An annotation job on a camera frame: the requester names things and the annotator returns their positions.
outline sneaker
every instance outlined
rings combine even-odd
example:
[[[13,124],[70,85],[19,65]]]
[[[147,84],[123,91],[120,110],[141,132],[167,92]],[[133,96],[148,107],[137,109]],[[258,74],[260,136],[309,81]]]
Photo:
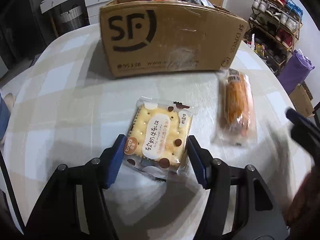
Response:
[[[288,16],[284,13],[281,14],[281,19],[280,19],[280,23],[282,23],[283,25],[285,25],[287,23],[288,20]]]
[[[287,33],[286,31],[283,31],[283,41],[282,44],[286,47],[286,49],[289,49],[292,46],[292,36],[291,34]]]
[[[269,8],[269,4],[265,1],[262,1],[259,5],[259,11],[265,12]]]
[[[276,0],[276,3],[280,4],[281,6],[285,6],[287,4],[286,0]]]
[[[276,35],[276,39],[279,41],[279,42],[282,42],[283,39],[284,39],[284,30],[283,29],[279,29],[278,32],[277,32],[277,35]]]
[[[287,0],[285,7],[292,11],[300,20],[302,19],[303,11],[292,0]]]
[[[261,16],[258,16],[258,17],[254,20],[254,22],[257,23],[258,25],[266,25],[265,20],[264,20]]]
[[[249,20],[254,21],[257,18],[257,14],[252,13],[249,17]]]
[[[289,18],[285,23],[285,26],[294,33],[296,31],[297,23]]]
[[[261,3],[261,0],[254,0],[254,2],[252,4],[252,7],[258,9],[260,3]]]

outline cardboard box on floor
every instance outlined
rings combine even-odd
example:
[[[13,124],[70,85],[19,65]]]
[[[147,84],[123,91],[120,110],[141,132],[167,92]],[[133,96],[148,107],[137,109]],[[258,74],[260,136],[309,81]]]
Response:
[[[228,68],[247,22],[227,10],[178,0],[112,0],[101,36],[115,77]]]
[[[298,84],[296,88],[289,95],[295,109],[298,113],[302,114],[304,117],[310,117],[314,114],[314,108],[312,107],[311,101],[304,90],[303,86]]]

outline table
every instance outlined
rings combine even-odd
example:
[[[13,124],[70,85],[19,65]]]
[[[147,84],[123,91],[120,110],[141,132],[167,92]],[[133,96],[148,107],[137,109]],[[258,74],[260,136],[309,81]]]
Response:
[[[24,223],[60,163],[83,165],[126,134],[140,96],[197,106],[190,134],[229,165],[253,164],[282,208],[306,172],[308,154],[288,136],[284,115],[292,103],[276,77],[243,42],[231,65],[250,79],[258,141],[248,148],[215,139],[221,96],[215,72],[158,74],[113,79],[99,25],[66,33],[52,42],[29,71],[17,96],[4,145],[4,159]],[[208,191],[188,166],[186,183],[151,181],[122,165],[106,203],[120,239],[192,239]],[[229,209],[234,209],[234,188]],[[228,213],[225,231],[232,225]]]

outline snack bag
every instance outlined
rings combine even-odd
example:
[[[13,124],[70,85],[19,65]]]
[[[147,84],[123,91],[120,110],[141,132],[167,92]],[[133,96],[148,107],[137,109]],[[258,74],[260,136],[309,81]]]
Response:
[[[224,117],[224,141],[240,146],[256,140],[256,118],[249,77],[232,68],[228,70],[225,83]]]
[[[148,98],[140,98],[138,108],[124,147],[126,163],[155,178],[177,175],[185,166],[186,140],[196,110]]]

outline white sneaker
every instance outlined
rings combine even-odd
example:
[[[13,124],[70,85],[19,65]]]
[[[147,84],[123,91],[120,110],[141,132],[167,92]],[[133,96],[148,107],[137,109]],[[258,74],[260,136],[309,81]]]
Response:
[[[252,7],[258,9],[260,3],[261,3],[261,0],[254,0],[254,2],[252,4]]]
[[[269,8],[269,4],[262,1],[259,5],[259,11],[265,12],[266,10],[268,10]]]
[[[291,31],[291,32],[295,32],[296,31],[296,27],[297,27],[297,23],[294,22],[292,19],[288,19],[285,26],[288,27],[288,29]]]
[[[285,15],[284,13],[282,13],[282,14],[281,14],[280,23],[282,23],[283,25],[285,25],[286,22],[287,22],[287,20],[288,20],[288,16]]]

